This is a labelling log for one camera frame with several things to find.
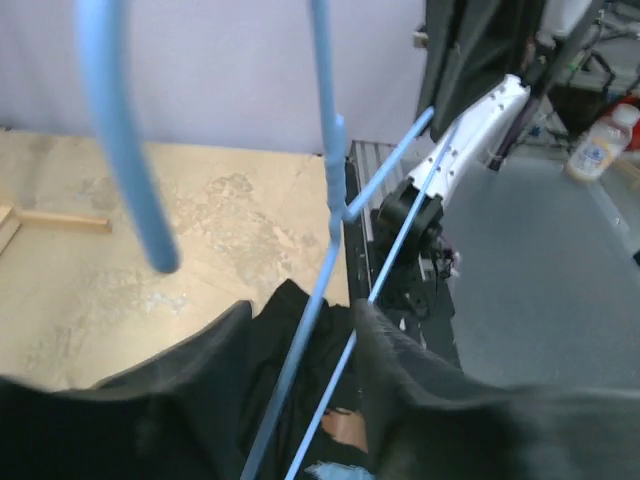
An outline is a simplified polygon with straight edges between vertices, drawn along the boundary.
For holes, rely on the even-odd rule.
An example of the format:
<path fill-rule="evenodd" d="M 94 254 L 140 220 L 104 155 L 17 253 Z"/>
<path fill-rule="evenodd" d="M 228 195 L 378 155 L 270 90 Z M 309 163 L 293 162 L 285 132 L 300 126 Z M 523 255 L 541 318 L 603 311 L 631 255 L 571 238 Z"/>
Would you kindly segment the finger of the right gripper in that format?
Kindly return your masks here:
<path fill-rule="evenodd" d="M 434 109 L 425 129 L 433 141 L 506 75 L 522 73 L 544 6 L 531 0 L 425 3 L 427 62 L 417 113 Z"/>

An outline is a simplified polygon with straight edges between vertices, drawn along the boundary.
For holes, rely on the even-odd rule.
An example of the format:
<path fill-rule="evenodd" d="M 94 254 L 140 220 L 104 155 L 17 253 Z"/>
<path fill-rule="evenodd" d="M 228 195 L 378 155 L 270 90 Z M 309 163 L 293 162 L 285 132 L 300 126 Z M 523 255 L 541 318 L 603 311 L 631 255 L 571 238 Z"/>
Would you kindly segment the blue hanger with black shirt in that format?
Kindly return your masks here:
<path fill-rule="evenodd" d="M 414 138 L 434 115 L 433 110 L 427 109 L 419 116 L 370 182 L 352 202 L 348 202 L 345 125 L 343 118 L 335 110 L 329 9 L 326 2 L 313 1 L 310 10 L 325 153 L 330 242 L 312 295 L 242 470 L 241 476 L 244 479 L 255 478 L 297 373 L 337 260 L 343 223 L 357 218 Z M 127 102 L 124 73 L 125 13 L 126 4 L 123 1 L 76 2 L 76 47 L 97 137 L 132 216 L 147 259 L 155 270 L 173 273 L 179 267 L 174 237 L 142 154 Z"/>

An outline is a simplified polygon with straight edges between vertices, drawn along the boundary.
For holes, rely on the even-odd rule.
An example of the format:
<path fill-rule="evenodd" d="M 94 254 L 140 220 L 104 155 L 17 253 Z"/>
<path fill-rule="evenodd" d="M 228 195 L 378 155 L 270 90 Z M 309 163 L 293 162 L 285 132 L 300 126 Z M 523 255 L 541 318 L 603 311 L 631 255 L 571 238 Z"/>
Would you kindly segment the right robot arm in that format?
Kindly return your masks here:
<path fill-rule="evenodd" d="M 434 116 L 424 127 L 434 149 L 382 201 L 372 220 L 375 244 L 386 253 L 423 192 L 400 256 L 432 248 L 453 193 L 472 163 L 502 140 L 530 96 L 531 64 L 542 1 L 428 1 L 414 33 L 427 51 L 418 106 Z"/>

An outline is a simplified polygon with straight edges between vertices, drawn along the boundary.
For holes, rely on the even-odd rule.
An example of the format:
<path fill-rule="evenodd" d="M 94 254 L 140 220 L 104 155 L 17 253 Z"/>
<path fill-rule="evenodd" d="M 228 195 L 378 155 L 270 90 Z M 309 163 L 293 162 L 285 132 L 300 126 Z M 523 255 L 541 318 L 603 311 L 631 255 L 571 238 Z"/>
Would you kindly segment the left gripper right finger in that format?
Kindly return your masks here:
<path fill-rule="evenodd" d="M 635 390 L 496 387 L 423 349 L 364 300 L 355 366 L 378 479 L 635 479 Z"/>

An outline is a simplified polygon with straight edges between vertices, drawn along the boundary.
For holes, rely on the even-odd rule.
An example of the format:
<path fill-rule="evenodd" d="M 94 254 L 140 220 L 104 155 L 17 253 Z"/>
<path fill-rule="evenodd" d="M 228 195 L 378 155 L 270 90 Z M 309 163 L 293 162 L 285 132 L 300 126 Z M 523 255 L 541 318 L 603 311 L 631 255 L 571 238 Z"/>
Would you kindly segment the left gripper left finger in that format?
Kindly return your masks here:
<path fill-rule="evenodd" d="M 1 379 L 4 479 L 237 479 L 252 308 L 98 387 L 45 391 Z"/>

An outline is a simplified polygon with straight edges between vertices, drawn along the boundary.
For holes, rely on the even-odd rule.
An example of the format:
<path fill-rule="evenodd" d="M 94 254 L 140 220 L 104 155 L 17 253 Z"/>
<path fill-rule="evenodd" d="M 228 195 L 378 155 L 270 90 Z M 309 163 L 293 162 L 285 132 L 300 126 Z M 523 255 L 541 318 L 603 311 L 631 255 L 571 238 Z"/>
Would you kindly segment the black t shirt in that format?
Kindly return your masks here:
<path fill-rule="evenodd" d="M 309 295 L 293 280 L 281 283 L 250 322 L 248 387 L 239 448 L 247 455 L 280 374 Z M 283 479 L 351 334 L 349 309 L 324 302 L 256 477 Z M 298 479 L 370 479 L 367 454 L 319 427 Z"/>

